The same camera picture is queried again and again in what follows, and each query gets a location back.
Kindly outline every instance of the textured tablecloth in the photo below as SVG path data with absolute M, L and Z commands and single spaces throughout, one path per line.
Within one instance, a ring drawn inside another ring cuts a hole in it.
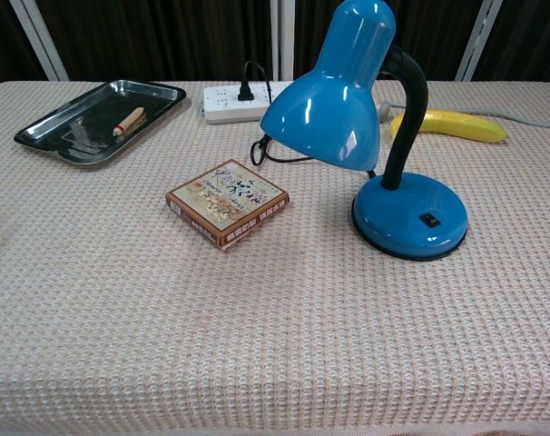
M 0 431 L 549 434 L 550 130 L 418 137 L 408 171 L 469 213 L 447 258 L 370 248 L 350 220 L 366 175 L 318 162 L 266 162 L 291 204 L 222 253 L 164 204 L 216 164 L 250 166 L 259 124 L 207 125 L 214 84 L 177 83 L 189 99 L 95 168 L 13 136 L 97 84 L 0 84 Z M 550 84 L 429 89 L 433 104 L 550 121 Z

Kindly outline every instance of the power strip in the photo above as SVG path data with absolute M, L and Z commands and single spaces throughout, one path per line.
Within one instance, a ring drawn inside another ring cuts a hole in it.
M 275 100 L 290 83 L 270 82 L 272 99 Z M 248 102 L 240 102 L 237 98 L 241 88 L 239 84 L 204 88 L 203 108 L 206 122 L 226 124 L 260 120 L 269 107 L 267 85 L 256 83 L 249 84 L 249 87 L 255 98 Z

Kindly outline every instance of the box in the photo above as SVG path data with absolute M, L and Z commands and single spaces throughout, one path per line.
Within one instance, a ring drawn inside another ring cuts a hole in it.
M 289 194 L 230 160 L 166 194 L 166 204 L 226 250 L 278 213 Z

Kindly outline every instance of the black plug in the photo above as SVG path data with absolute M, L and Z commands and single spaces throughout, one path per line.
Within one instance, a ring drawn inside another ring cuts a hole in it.
M 254 100 L 255 96 L 250 91 L 249 81 L 247 79 L 241 80 L 241 88 L 239 89 L 239 96 L 237 97 L 240 102 L 248 102 Z

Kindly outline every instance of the banana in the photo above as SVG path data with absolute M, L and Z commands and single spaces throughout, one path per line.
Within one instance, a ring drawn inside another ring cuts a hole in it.
M 392 137 L 396 136 L 400 123 L 402 123 L 402 115 L 392 120 L 390 124 Z M 480 116 L 434 109 L 427 110 L 420 132 L 450 134 L 484 143 L 498 143 L 507 138 L 506 130 L 494 121 Z

